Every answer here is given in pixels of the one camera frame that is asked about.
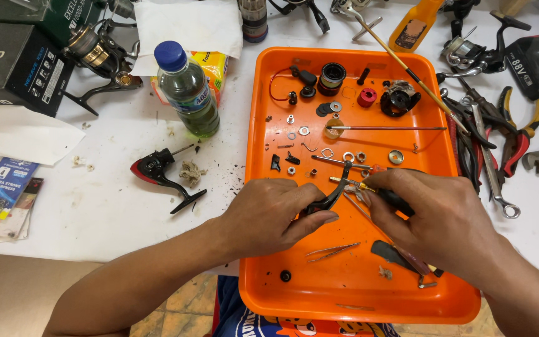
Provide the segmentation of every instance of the orange bottle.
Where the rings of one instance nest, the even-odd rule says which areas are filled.
[[[421,0],[411,8],[390,35],[388,46],[397,53],[412,53],[436,21],[436,12],[444,0]]]

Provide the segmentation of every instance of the hand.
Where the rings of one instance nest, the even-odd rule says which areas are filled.
[[[371,219],[401,248],[468,282],[481,280],[500,249],[511,249],[466,178],[437,177],[410,170],[376,173],[364,182],[393,190],[415,210],[403,220],[376,193],[364,190]]]
[[[268,255],[289,249],[338,219],[333,211],[319,211],[294,220],[310,203],[325,197],[312,183],[297,186],[289,179],[251,180],[211,223],[232,258]]]

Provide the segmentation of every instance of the black box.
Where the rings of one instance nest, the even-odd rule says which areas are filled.
[[[55,117],[74,63],[32,25],[0,23],[0,104]]]
[[[101,0],[0,0],[0,22],[37,26],[61,49],[68,45],[71,29],[99,20],[102,4]]]

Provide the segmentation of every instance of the red wire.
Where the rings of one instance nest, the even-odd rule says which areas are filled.
[[[271,80],[269,80],[269,96],[270,96],[271,99],[274,100],[274,101],[288,101],[288,99],[289,99],[288,97],[278,99],[278,98],[274,97],[274,96],[271,94],[271,84],[272,84],[272,82],[274,81],[274,77],[276,77],[276,76],[277,76],[278,74],[280,74],[282,71],[286,71],[286,70],[290,70],[290,68],[285,68],[285,69],[282,69],[282,70],[278,71],[277,73],[275,73],[275,74],[271,77]]]

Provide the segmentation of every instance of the blue bottle cap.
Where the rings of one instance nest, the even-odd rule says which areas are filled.
[[[153,55],[159,67],[165,71],[180,70],[186,64],[186,53],[175,41],[161,42],[155,47]]]

